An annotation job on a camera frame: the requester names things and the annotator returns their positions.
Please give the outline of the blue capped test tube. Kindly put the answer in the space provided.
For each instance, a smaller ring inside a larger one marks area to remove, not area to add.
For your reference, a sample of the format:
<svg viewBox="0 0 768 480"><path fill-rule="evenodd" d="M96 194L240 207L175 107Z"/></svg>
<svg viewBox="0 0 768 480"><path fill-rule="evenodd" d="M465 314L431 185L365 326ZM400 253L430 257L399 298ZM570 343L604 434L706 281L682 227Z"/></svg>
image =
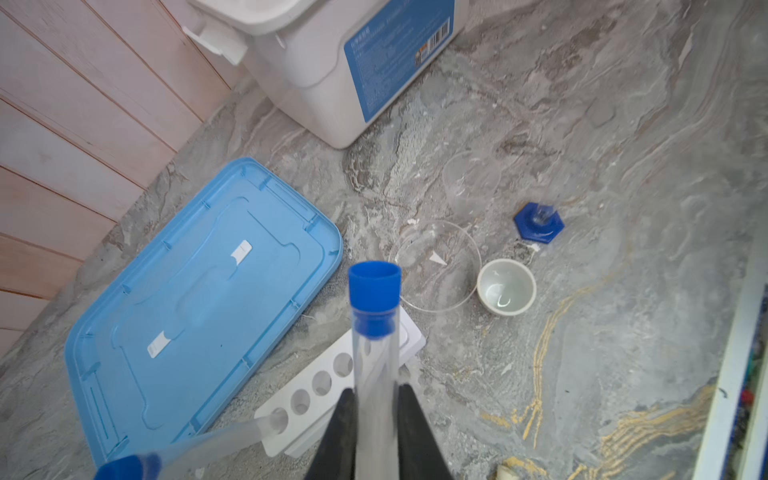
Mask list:
<svg viewBox="0 0 768 480"><path fill-rule="evenodd" d="M384 261L348 270L354 391L357 405L357 479L397 479L397 396L401 269Z"/></svg>
<svg viewBox="0 0 768 480"><path fill-rule="evenodd" d="M189 471L206 467L265 439L281 434L288 414L272 414L206 433L159 451L127 456L102 465L95 479L177 479Z"/></svg>

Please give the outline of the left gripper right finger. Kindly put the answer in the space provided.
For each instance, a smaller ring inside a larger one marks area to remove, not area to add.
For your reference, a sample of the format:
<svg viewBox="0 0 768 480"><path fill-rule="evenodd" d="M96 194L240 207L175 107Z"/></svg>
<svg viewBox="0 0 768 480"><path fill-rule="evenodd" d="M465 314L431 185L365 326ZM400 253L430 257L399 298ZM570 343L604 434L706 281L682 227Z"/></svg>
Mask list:
<svg viewBox="0 0 768 480"><path fill-rule="evenodd" d="M397 433L400 479L453 478L409 384L398 387Z"/></svg>

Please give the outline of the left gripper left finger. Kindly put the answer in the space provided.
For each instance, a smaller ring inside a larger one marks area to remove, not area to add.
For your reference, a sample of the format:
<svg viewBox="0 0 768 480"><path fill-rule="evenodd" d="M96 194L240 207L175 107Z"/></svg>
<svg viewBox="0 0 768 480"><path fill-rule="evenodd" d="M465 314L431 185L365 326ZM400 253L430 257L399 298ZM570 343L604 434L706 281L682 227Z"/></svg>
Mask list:
<svg viewBox="0 0 768 480"><path fill-rule="evenodd" d="M357 399L345 389L334 409L305 480L351 480L355 472Z"/></svg>

